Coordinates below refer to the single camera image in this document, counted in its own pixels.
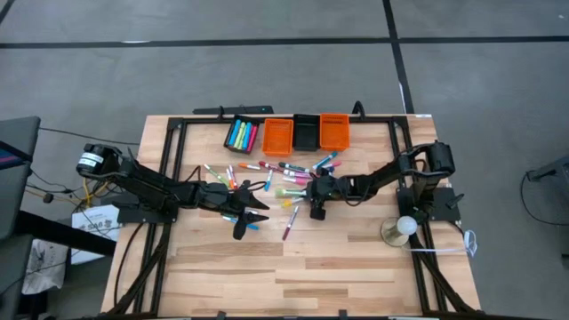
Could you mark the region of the white printed paper sheet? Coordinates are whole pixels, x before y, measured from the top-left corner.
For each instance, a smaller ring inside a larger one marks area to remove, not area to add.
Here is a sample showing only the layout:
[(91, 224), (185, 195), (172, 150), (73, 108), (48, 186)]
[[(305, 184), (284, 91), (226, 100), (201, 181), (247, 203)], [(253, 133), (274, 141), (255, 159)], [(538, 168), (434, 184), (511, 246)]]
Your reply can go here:
[[(99, 237), (116, 241), (122, 225), (117, 221), (119, 210), (114, 205), (96, 206), (72, 214), (72, 227)], [(80, 265), (102, 258), (101, 254), (72, 249), (71, 264)]]

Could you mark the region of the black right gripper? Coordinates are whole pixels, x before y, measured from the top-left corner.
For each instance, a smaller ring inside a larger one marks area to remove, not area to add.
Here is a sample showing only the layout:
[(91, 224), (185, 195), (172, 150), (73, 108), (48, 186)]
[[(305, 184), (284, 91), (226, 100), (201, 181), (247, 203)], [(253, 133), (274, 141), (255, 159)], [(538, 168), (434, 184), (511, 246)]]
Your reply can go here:
[(309, 193), (304, 200), (310, 202), (310, 218), (324, 220), (326, 201), (345, 200), (349, 193), (350, 183), (346, 177), (334, 178), (330, 175), (321, 176), (312, 180), (305, 190)]

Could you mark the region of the black chair base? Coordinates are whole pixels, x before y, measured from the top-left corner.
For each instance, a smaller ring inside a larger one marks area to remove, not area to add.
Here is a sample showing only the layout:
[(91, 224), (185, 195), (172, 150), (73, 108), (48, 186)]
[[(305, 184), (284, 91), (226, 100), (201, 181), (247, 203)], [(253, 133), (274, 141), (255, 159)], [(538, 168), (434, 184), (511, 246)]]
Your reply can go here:
[(569, 185), (569, 155), (562, 156), (536, 170), (529, 171), (526, 176), (528, 180), (532, 182), (540, 181), (546, 176), (558, 176), (563, 182)]

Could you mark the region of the white bulb brass lamp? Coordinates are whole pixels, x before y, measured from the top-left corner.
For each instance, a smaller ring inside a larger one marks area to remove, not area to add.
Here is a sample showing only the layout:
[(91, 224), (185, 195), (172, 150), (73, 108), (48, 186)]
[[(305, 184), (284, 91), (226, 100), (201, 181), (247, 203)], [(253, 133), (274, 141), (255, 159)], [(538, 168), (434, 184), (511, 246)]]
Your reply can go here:
[(381, 224), (381, 238), (390, 246), (401, 247), (416, 233), (417, 228), (417, 221), (413, 217), (388, 218)]

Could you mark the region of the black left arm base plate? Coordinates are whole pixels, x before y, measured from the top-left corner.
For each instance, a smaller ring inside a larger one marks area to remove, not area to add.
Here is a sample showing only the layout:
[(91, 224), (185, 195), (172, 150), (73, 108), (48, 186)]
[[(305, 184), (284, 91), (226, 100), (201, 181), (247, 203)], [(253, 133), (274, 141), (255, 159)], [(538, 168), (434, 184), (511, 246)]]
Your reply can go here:
[(172, 223), (177, 220), (179, 207), (166, 206), (165, 208), (152, 208), (142, 201), (133, 198), (118, 197), (111, 202), (118, 210), (119, 223)]

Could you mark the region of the black power strip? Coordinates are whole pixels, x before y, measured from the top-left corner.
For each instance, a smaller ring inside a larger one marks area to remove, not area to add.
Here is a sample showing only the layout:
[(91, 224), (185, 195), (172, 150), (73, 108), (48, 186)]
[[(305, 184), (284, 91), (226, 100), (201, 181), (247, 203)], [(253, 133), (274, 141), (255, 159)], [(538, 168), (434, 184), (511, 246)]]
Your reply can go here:
[(216, 108), (195, 108), (192, 113), (194, 115), (236, 115), (236, 114), (274, 114), (271, 106), (236, 106)]

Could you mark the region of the light blue capped white marker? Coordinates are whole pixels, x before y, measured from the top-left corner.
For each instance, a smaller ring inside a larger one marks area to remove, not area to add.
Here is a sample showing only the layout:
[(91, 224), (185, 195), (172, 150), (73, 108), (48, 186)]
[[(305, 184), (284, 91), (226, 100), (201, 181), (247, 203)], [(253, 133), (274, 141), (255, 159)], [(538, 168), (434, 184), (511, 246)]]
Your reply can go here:
[[(239, 222), (239, 218), (230, 217), (230, 216), (226, 216), (226, 215), (222, 215), (221, 217), (222, 217), (224, 220), (227, 220), (227, 221), (233, 223), (233, 224), (235, 225), (235, 226), (234, 226), (234, 230), (240, 229), (240, 227), (237, 226), (237, 223)], [(248, 220), (245, 220), (245, 219), (242, 219), (242, 220), (247, 222), (246, 228), (249, 228), (249, 229), (252, 229), (252, 230), (259, 230), (259, 229), (260, 229), (258, 226), (254, 225), (252, 222), (250, 222), (250, 221), (248, 221)]]

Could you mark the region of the black beam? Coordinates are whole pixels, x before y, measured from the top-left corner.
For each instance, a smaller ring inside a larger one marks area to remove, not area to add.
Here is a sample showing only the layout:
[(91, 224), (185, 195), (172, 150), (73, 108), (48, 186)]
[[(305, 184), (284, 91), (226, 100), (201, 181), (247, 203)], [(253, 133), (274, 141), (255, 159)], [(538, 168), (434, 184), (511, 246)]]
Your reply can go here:
[(25, 211), (19, 212), (14, 232), (103, 256), (112, 256), (116, 249), (115, 241)]

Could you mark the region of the orange plastic mesh basket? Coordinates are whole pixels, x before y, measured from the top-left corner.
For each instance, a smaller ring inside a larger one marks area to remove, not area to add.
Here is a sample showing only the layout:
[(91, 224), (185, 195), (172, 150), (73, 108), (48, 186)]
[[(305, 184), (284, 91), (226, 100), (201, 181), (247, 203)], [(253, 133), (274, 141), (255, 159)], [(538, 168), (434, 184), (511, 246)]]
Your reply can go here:
[(265, 120), (262, 152), (266, 156), (289, 156), (293, 152), (293, 120), (282, 118)]
[(320, 148), (343, 151), (349, 147), (349, 116), (347, 114), (320, 115)]

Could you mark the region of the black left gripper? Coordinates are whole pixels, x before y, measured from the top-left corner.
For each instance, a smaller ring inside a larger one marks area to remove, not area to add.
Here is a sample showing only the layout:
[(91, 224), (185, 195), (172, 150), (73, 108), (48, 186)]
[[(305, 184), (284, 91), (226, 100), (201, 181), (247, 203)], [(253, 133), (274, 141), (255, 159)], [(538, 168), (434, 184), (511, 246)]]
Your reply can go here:
[(268, 216), (245, 211), (246, 206), (253, 209), (269, 210), (269, 207), (253, 194), (249, 195), (249, 187), (250, 181), (245, 180), (239, 188), (229, 195), (228, 201), (221, 206), (222, 217), (236, 219), (233, 228), (233, 238), (236, 240), (243, 238), (247, 224), (268, 220)]

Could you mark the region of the black plastic mesh basket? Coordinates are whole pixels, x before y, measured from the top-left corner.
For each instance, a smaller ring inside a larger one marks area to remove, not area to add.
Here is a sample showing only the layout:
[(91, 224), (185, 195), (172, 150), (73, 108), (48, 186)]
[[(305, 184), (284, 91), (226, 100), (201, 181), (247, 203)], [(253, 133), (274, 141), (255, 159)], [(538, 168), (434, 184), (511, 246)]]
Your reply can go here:
[(232, 152), (250, 154), (260, 133), (259, 118), (235, 115), (224, 141), (224, 147)]
[(293, 148), (299, 151), (320, 149), (320, 116), (295, 114), (293, 116)]

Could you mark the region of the black aluminium table frame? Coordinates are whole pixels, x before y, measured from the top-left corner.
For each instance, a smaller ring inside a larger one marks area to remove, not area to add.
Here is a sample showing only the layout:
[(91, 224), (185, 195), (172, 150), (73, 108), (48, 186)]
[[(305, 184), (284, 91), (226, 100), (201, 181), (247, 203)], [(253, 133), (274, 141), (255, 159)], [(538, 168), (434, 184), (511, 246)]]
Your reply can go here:
[[(169, 118), (148, 116), (138, 151), (139, 161), (159, 170)], [(290, 157), (266, 157), (262, 153), (263, 129), (250, 155), (223, 147), (230, 124), (215, 117), (188, 116), (185, 140), (174, 122), (172, 148), (165, 151), (166, 174), (186, 179), (198, 165), (209, 164), (225, 175), (229, 164), (256, 164), (260, 160), (312, 166), (330, 152), (294, 152)], [(400, 126), (388, 123), (350, 124), (350, 146), (338, 156), (337, 174), (367, 174), (406, 148)], [(275, 174), (269, 192), (255, 192), (270, 206), (270, 220), (259, 230), (248, 229), (243, 240), (232, 238), (234, 224), (217, 212), (182, 210), (171, 228), (158, 316), (349, 316), (419, 315), (422, 311), (412, 253), (381, 241), (381, 223), (396, 217), (397, 183), (358, 207), (328, 202), (324, 221), (309, 217), (309, 204), (300, 211), (285, 241), (293, 207), (283, 208), (274, 190), (301, 188)], [(124, 249), (137, 224), (119, 234), (101, 311), (114, 307), (114, 289), (121, 298), (139, 274), (147, 239), (144, 226), (134, 237), (116, 286), (116, 274)], [(453, 289), (474, 309), (480, 309), (477, 290), (465, 252), (441, 252), (438, 266)]]

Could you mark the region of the purple capped Expo marker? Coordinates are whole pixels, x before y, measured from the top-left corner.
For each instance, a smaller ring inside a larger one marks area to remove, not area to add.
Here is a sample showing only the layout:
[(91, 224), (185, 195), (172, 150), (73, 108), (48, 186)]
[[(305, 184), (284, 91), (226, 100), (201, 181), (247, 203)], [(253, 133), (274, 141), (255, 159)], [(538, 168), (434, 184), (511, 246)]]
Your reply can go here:
[(286, 228), (284, 230), (284, 234), (282, 236), (283, 241), (286, 241), (287, 237), (289, 236), (289, 233), (290, 233), (291, 229), (293, 228), (293, 223), (295, 222), (295, 219), (298, 215), (299, 209), (300, 209), (299, 206), (294, 207), (293, 214), (290, 217), (290, 219), (288, 220), (288, 223), (287, 223)]

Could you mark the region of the white crumpled cloth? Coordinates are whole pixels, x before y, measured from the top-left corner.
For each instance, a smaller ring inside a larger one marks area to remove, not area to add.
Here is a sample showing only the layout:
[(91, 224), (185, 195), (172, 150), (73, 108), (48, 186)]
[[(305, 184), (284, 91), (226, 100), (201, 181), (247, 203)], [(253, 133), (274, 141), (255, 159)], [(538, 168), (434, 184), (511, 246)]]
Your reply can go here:
[(66, 273), (68, 247), (62, 244), (34, 239), (21, 293), (33, 295), (60, 289)]

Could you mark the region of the thin green marker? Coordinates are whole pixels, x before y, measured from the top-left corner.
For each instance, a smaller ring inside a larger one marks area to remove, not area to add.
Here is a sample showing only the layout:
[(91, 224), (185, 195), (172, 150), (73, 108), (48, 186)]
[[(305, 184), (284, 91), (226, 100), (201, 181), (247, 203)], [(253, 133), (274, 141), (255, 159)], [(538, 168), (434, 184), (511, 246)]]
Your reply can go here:
[(219, 182), (223, 183), (226, 187), (230, 187), (229, 182), (223, 178), (218, 172), (216, 172), (210, 165), (204, 164), (204, 168)]

